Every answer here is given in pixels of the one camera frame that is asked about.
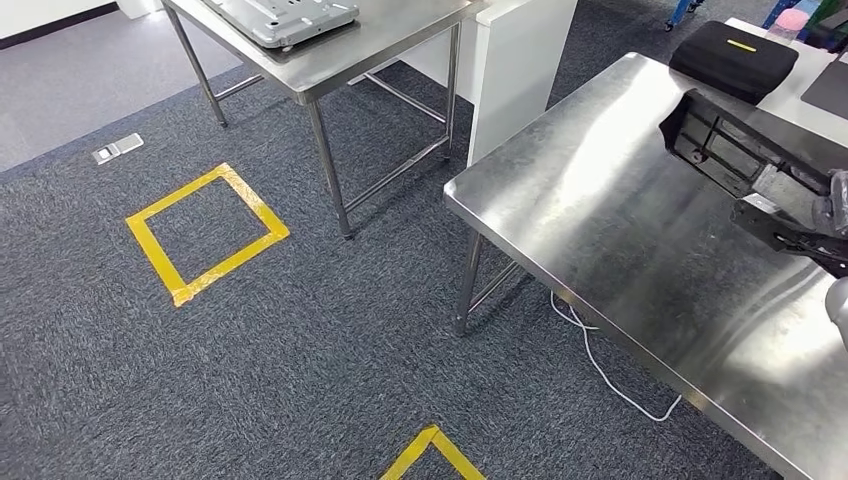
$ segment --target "yellow tape square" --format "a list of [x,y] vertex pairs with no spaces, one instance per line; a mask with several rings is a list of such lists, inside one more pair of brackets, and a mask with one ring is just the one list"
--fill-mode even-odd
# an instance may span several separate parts
[[[156,237],[153,236],[153,232],[147,226],[146,220],[217,178],[223,179],[235,190],[244,203],[259,217],[259,220],[265,227],[268,228],[268,233],[242,248],[223,262],[210,268],[206,273],[186,285],[180,273],[174,268],[174,264],[168,259],[165,250],[162,249]],[[174,305],[177,307],[194,298],[195,295],[211,285],[215,280],[230,273],[266,248],[289,236],[289,229],[286,228],[283,222],[259,198],[259,195],[238,176],[235,170],[226,163],[218,165],[211,172],[200,176],[158,202],[128,217],[127,225],[130,227],[133,235],[135,235],[135,239],[138,241],[139,246],[141,246],[142,251],[147,255],[147,259],[150,260],[153,269],[159,275],[159,278],[162,279],[165,288],[171,292],[171,295],[174,297]]]

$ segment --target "white cabinet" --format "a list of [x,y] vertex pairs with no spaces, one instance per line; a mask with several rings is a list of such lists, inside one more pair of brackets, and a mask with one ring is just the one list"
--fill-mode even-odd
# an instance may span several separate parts
[[[493,0],[462,25],[457,92],[474,104],[470,165],[544,113],[577,0]],[[449,32],[400,59],[445,85]]]

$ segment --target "white wall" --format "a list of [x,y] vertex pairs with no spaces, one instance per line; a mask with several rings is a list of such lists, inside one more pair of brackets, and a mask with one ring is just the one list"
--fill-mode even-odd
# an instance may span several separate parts
[[0,0],[0,38],[91,10],[112,0]]

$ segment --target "table leg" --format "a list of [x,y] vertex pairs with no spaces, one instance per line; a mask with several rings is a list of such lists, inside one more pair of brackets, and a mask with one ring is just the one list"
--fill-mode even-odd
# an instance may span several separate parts
[[459,292],[459,302],[456,305],[454,328],[458,335],[465,335],[468,325],[468,314],[474,297],[474,283],[477,280],[477,266],[480,264],[482,247],[483,236],[476,230],[472,230],[468,238],[468,253],[465,260],[465,272],[462,276],[462,287]]
[[327,174],[327,184],[330,187],[330,195],[333,197],[333,207],[339,217],[339,229],[345,240],[350,240],[353,238],[353,233],[347,220],[347,210],[342,200],[342,191],[339,187],[339,177],[336,175],[336,166],[333,163],[333,154],[330,152],[330,144],[327,142],[327,132],[324,128],[321,108],[316,100],[307,104],[306,109],[309,110],[309,118],[312,120],[312,131],[315,133],[315,141],[318,144],[318,156],[321,157],[321,164],[324,165],[324,172]]
[[446,159],[453,155],[453,119],[456,112],[456,71],[459,65],[459,40],[462,36],[462,23],[451,27],[450,58],[448,59],[448,100],[445,110],[445,135],[448,137]]
[[226,127],[227,119],[224,117],[224,112],[221,111],[221,105],[218,104],[218,99],[215,98],[215,94],[212,93],[212,88],[209,86],[209,80],[206,78],[206,74],[203,73],[203,67],[200,66],[197,54],[194,53],[194,47],[191,46],[188,35],[186,35],[185,29],[183,29],[182,23],[180,23],[180,17],[177,16],[177,12],[175,12],[173,8],[168,5],[164,5],[164,7],[165,13],[168,14],[168,19],[171,20],[171,25],[174,26],[174,31],[177,32],[177,38],[180,39],[180,43],[183,45],[183,49],[188,56],[191,68],[194,69],[194,73],[197,75],[197,80],[200,82],[200,88],[203,89],[203,93],[212,105],[212,111],[215,112],[215,118],[218,119],[218,124],[222,127]]

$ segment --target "wall baseboard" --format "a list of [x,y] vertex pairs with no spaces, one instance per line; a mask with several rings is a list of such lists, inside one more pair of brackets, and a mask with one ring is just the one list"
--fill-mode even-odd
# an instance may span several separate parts
[[50,35],[53,32],[58,32],[63,28],[72,27],[79,23],[85,22],[86,20],[91,20],[92,18],[101,17],[106,15],[107,13],[117,12],[118,11],[118,2],[107,3],[106,5],[102,5],[100,7],[92,8],[91,10],[86,10],[84,12],[80,12],[76,15],[71,15],[68,18],[63,18],[61,20],[56,20],[55,22],[50,22],[46,25],[42,25],[40,27],[35,27],[31,30],[27,30],[25,32],[16,33],[10,37],[0,38],[0,50],[4,48],[9,48],[24,42],[28,42],[30,40],[35,40],[36,38],[43,37],[45,35]]

